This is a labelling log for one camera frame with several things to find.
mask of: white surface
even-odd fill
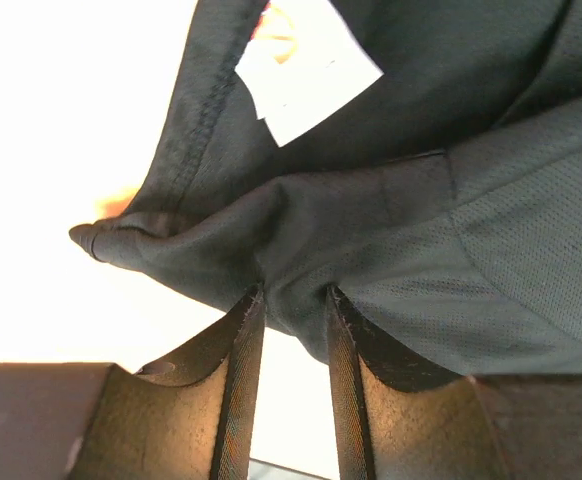
[[[192,9],[0,1],[0,361],[133,371],[221,316],[67,235],[146,174]],[[328,388],[325,366],[268,331],[252,455],[337,478]]]

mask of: clothing label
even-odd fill
[[[236,72],[279,146],[382,76],[328,0],[269,3]]]

